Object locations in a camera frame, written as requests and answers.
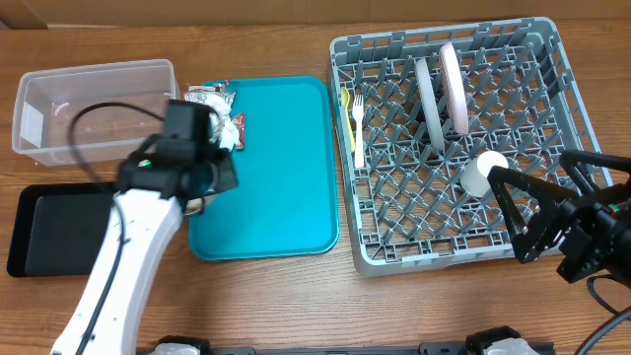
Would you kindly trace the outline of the grey bowl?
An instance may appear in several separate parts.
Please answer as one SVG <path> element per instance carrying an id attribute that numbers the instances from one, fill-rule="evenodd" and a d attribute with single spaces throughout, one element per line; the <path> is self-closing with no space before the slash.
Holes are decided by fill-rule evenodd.
<path id="1" fill-rule="evenodd" d="M 202 214 L 205 210 L 205 206 L 213 199 L 215 187 L 219 179 L 219 170 L 217 165 L 212 162 L 208 162 L 208 167 L 210 170 L 210 182 L 208 188 L 201 197 L 191 199 L 187 202 L 186 209 L 184 210 L 185 216 Z"/>

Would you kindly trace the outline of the white napkin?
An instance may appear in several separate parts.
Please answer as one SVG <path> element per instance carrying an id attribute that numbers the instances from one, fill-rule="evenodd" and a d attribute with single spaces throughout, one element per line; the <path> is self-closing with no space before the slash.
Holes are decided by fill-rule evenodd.
<path id="1" fill-rule="evenodd" d="M 212 130 L 210 142 L 217 143 L 220 148 L 225 148 L 229 151 L 234 149 L 241 150 L 245 146 L 242 142 L 244 137 L 238 126 L 232 121 L 231 100 L 227 100 L 225 95 L 211 93 L 206 98 L 205 104 L 211 107 L 211 112 L 209 113 Z"/>

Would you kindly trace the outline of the pink plate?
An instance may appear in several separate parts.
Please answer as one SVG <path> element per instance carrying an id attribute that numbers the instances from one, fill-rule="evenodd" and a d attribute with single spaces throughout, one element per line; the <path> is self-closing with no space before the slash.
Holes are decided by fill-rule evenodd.
<path id="1" fill-rule="evenodd" d="M 457 134 L 467 135 L 468 110 L 459 63 L 453 44 L 449 41 L 440 48 L 439 61 L 442 73 L 443 91 L 447 97 L 448 115 Z"/>

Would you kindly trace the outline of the silver foil wrapper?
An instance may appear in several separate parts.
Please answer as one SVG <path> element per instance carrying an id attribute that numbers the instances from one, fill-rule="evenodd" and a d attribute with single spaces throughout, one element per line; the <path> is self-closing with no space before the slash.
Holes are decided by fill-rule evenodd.
<path id="1" fill-rule="evenodd" d="M 207 105 L 215 110 L 230 111 L 235 96 L 236 89 L 228 80 L 224 80 L 208 85 L 189 86 L 183 97 L 188 102 Z"/>

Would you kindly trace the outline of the red ketchup packet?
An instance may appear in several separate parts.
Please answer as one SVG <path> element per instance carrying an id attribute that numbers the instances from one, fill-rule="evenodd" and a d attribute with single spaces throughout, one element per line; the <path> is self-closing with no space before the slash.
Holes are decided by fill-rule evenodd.
<path id="1" fill-rule="evenodd" d="M 243 150 L 245 148 L 245 115 L 239 113 L 231 118 L 231 122 L 239 132 L 239 138 L 238 142 L 235 144 L 235 148 L 237 150 Z"/>

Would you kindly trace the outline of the white plastic fork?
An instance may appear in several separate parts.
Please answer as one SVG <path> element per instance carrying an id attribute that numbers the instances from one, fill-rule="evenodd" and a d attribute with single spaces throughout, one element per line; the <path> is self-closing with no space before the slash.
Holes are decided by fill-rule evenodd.
<path id="1" fill-rule="evenodd" d="M 356 94 L 354 96 L 351 113 L 356 126 L 354 168 L 360 169 L 365 166 L 365 150 L 363 141 L 364 97 L 361 94 Z"/>

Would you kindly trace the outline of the yellow plastic spoon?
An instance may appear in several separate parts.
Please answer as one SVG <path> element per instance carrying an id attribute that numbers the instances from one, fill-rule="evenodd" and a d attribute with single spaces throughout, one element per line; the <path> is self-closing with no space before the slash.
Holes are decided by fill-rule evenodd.
<path id="1" fill-rule="evenodd" d="M 343 114 L 346 120 L 346 126 L 348 130 L 350 149 L 351 149 L 351 152 L 354 153 L 356 143 L 355 143 L 355 138 L 353 136 L 352 125 L 351 125 L 351 120 L 350 120 L 350 115 L 349 115 L 350 94 L 347 88 L 344 86 L 340 88 L 340 91 L 341 91 L 341 103 L 343 107 Z"/>

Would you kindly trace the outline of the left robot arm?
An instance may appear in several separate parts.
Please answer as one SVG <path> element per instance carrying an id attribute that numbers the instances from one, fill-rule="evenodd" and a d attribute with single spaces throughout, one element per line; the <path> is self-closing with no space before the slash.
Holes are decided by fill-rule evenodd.
<path id="1" fill-rule="evenodd" d="M 168 101 L 161 132 L 119 164 L 99 254 L 52 353 L 135 353 L 158 266 L 183 218 L 238 185 L 230 151 L 211 139 L 215 112 Z"/>

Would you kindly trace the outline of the grey plate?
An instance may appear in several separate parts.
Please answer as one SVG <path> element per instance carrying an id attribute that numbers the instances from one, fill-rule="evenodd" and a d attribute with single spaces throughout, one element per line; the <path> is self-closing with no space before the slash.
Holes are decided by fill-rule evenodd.
<path id="1" fill-rule="evenodd" d="M 445 143 L 442 125 L 435 100 L 429 67 L 424 57 L 419 58 L 416 61 L 415 74 L 430 142 L 436 150 L 443 151 L 445 149 Z"/>

